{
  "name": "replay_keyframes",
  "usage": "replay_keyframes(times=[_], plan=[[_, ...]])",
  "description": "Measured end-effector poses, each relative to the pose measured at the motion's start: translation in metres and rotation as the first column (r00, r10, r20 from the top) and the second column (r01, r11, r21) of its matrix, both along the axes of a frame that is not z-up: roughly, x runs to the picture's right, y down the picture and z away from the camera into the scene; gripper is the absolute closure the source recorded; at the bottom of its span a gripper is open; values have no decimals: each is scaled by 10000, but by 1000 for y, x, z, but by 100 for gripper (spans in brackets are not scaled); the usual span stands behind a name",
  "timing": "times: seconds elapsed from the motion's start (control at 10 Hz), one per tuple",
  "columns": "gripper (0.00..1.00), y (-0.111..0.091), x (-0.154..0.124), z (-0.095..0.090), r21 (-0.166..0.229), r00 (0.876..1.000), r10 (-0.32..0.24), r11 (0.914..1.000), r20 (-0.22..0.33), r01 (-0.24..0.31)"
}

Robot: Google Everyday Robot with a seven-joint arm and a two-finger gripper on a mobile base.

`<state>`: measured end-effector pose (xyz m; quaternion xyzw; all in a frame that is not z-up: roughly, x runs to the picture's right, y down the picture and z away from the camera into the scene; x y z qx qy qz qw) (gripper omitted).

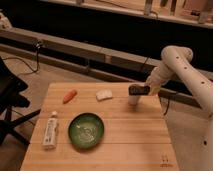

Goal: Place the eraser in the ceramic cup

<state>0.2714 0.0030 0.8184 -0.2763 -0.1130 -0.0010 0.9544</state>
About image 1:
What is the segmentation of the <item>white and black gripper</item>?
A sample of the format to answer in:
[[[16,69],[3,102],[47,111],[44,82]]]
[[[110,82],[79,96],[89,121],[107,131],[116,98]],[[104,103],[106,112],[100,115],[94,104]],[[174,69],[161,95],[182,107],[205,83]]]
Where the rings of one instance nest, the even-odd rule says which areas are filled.
[[[144,85],[131,84],[128,92],[131,96],[156,95],[161,89],[161,80],[158,77],[149,76]]]

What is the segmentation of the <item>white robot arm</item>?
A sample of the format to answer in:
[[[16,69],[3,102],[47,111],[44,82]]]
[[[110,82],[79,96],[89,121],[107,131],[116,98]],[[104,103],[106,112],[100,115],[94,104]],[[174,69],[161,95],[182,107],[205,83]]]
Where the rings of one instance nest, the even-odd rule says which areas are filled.
[[[213,171],[213,82],[190,64],[192,58],[193,51],[188,47],[173,45],[164,47],[161,51],[161,62],[152,70],[145,85],[129,86],[129,104],[136,106],[142,95],[156,95],[176,74],[209,115],[197,171]]]

